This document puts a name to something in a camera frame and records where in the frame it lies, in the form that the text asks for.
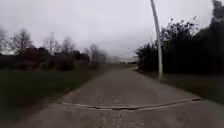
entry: asphalt road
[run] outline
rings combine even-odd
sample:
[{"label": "asphalt road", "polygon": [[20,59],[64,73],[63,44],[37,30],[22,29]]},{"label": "asphalt road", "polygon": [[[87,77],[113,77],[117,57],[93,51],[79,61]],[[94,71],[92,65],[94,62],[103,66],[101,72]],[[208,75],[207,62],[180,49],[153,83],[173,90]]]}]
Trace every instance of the asphalt road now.
[{"label": "asphalt road", "polygon": [[12,128],[224,128],[224,107],[151,80],[114,70]]}]

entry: green grass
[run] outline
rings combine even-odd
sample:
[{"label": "green grass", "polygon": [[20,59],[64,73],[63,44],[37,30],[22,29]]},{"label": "green grass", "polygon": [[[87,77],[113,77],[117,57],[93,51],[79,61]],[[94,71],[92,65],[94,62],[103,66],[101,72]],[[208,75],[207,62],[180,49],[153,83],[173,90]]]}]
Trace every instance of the green grass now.
[{"label": "green grass", "polygon": [[[156,73],[144,73],[156,78]],[[165,74],[162,82],[224,105],[224,76]]]},{"label": "green grass", "polygon": [[0,118],[14,116],[44,99],[56,100],[101,71],[0,71]]}]

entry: road crack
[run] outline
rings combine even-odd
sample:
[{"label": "road crack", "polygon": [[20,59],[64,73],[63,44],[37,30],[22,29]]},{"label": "road crack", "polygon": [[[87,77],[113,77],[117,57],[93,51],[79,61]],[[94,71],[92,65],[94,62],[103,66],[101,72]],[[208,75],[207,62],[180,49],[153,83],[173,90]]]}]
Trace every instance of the road crack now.
[{"label": "road crack", "polygon": [[90,105],[82,105],[82,104],[73,104],[73,103],[68,103],[68,102],[62,102],[62,104],[67,105],[67,106],[75,106],[75,107],[94,109],[94,110],[143,111],[143,110],[155,110],[155,109],[161,109],[161,108],[175,107],[178,105],[199,102],[202,100],[203,99],[201,99],[201,98],[194,98],[194,99],[188,99],[188,100],[183,100],[183,101],[179,101],[179,102],[173,102],[173,103],[167,103],[167,104],[161,104],[161,105],[143,106],[143,107],[99,107],[99,106],[90,106]]}]

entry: overcast sky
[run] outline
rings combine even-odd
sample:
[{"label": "overcast sky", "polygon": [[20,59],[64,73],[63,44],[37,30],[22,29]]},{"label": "overcast sky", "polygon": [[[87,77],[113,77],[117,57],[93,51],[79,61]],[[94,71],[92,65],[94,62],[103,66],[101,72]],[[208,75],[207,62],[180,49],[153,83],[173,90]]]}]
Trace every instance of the overcast sky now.
[{"label": "overcast sky", "polygon": [[[211,0],[155,0],[161,26],[170,18],[209,24]],[[155,37],[149,0],[0,0],[0,26],[13,34],[24,28],[35,45],[55,33],[70,36],[78,48],[97,44],[110,55],[128,57]]]}]

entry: pole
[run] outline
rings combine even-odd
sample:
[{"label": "pole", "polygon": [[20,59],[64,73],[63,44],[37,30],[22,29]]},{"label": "pole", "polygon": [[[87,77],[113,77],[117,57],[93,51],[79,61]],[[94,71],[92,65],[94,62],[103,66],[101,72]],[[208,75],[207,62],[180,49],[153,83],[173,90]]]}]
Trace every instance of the pole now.
[{"label": "pole", "polygon": [[155,21],[155,27],[156,27],[156,34],[157,34],[157,44],[158,44],[158,63],[159,63],[159,75],[158,78],[159,80],[162,80],[163,78],[163,59],[162,59],[162,48],[161,48],[161,38],[160,38],[160,30],[159,30],[159,20],[158,20],[158,16],[156,13],[156,7],[155,7],[155,3],[154,0],[150,0],[151,1],[151,6],[152,6],[152,12],[153,12],[153,16],[154,16],[154,21]]}]

